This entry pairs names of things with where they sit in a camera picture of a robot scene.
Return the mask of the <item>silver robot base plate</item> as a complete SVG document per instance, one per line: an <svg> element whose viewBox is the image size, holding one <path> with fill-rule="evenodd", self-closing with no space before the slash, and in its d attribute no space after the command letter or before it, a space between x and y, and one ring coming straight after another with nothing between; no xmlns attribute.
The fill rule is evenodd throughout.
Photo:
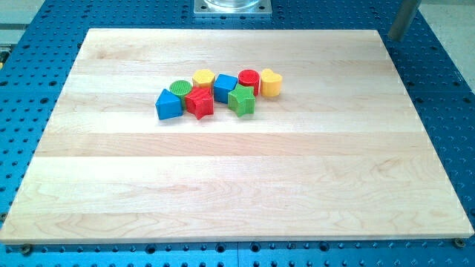
<svg viewBox="0 0 475 267"><path fill-rule="evenodd" d="M271 0L194 0L196 15L272 14Z"/></svg>

